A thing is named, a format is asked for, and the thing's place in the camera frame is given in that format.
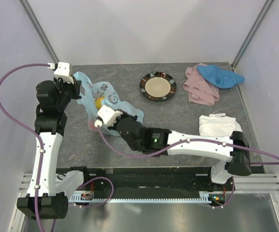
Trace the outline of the yellow pear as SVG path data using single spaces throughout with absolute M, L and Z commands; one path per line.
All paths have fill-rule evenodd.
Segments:
M 105 104 L 105 97 L 100 97 L 95 100 L 95 106 L 99 110 Z

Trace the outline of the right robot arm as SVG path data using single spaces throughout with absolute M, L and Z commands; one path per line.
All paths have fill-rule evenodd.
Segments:
M 251 175 L 248 143 L 240 131 L 230 136 L 204 137 L 173 130 L 148 128 L 136 116 L 113 111 L 102 118 L 104 125 L 117 131 L 133 151 L 145 155 L 196 155 L 217 159 L 206 178 L 207 187 L 218 190 L 233 176 Z

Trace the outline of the light blue plastic bag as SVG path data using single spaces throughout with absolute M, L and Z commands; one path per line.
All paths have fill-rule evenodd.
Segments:
M 87 124 L 91 131 L 98 132 L 98 129 L 95 127 L 95 121 L 99 109 L 106 105 L 113 110 L 121 110 L 131 116 L 136 116 L 136 121 L 133 119 L 123 120 L 127 124 L 126 131 L 138 136 L 144 134 L 144 127 L 142 125 L 144 113 L 129 102 L 120 100 L 117 91 L 110 82 L 94 83 L 83 72 L 76 72 L 74 77 L 77 81 L 82 82 L 82 87 L 84 88 L 84 92 L 81 94 L 82 98 L 77 102 L 85 107 L 85 111 L 88 114 Z

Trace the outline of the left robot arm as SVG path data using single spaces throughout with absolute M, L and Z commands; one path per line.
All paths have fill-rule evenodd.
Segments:
M 17 208 L 28 218 L 63 219 L 69 198 L 77 189 L 91 185 L 88 169 L 70 167 L 65 177 L 56 181 L 57 158 L 63 140 L 67 116 L 65 109 L 72 99 L 80 99 L 81 81 L 47 80 L 36 86 L 39 104 L 34 123 L 36 156 L 30 185 L 25 197 L 18 198 Z

